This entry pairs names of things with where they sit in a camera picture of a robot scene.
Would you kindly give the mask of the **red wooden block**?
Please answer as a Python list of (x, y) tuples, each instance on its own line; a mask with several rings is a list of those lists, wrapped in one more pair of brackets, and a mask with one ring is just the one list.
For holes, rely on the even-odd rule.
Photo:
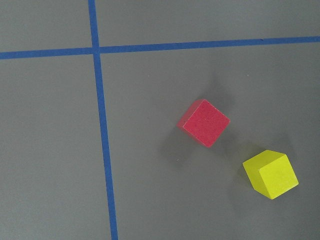
[(229, 125), (230, 119), (206, 99), (191, 104), (177, 127), (199, 144), (210, 148)]

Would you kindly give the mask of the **yellow wooden block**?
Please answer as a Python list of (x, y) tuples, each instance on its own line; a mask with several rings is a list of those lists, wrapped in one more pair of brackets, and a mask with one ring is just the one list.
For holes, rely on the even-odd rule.
[(242, 165), (253, 189), (271, 200), (299, 185), (289, 158), (284, 153), (264, 150)]

